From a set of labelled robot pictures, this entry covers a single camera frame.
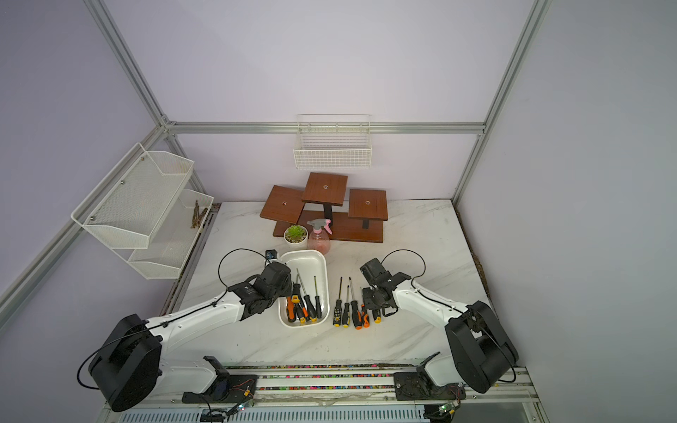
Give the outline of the white plastic storage box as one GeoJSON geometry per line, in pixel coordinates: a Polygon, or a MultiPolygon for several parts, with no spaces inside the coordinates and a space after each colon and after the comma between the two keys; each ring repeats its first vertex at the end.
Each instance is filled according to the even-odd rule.
{"type": "Polygon", "coordinates": [[[293,293],[278,300],[284,327],[308,329],[331,322],[331,299],[326,260],[317,250],[290,251],[279,261],[292,271],[293,293]]]}

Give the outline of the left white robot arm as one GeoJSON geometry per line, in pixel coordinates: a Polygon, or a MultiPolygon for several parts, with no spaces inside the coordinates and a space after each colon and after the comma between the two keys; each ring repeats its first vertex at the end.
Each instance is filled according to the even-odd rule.
{"type": "Polygon", "coordinates": [[[88,372],[113,412],[170,393],[183,394],[186,402],[240,405],[249,400],[256,377],[234,379],[211,355],[177,361],[170,354],[210,331],[265,312],[292,292],[290,269],[271,262],[261,273],[179,315],[147,320],[128,315],[93,354],[88,372]]]}

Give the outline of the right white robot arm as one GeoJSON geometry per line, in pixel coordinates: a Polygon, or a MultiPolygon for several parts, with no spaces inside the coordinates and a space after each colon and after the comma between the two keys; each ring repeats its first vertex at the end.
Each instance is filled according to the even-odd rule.
{"type": "Polygon", "coordinates": [[[487,303],[442,297],[403,272],[390,273],[376,258],[360,271],[368,282],[362,291],[366,309],[409,311],[444,331],[451,353],[431,358],[422,368],[435,386],[461,382],[484,394],[518,364],[518,350],[487,303]]]}

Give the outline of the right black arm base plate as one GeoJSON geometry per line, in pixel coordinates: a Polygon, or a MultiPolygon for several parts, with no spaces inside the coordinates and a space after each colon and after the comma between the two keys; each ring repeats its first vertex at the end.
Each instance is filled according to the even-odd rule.
{"type": "Polygon", "coordinates": [[[425,367],[439,356],[435,352],[428,356],[414,372],[396,372],[393,375],[395,395],[398,401],[415,400],[464,400],[465,388],[461,382],[455,384],[437,385],[428,375],[425,367]]]}

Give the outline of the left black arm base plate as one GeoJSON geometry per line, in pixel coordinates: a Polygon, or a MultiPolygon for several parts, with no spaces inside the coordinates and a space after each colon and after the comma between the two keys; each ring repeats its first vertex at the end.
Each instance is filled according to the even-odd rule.
{"type": "Polygon", "coordinates": [[[257,387],[257,375],[233,375],[213,356],[205,356],[204,360],[215,371],[216,378],[212,384],[199,393],[185,392],[182,396],[184,404],[234,404],[241,405],[254,397],[257,387]]]}

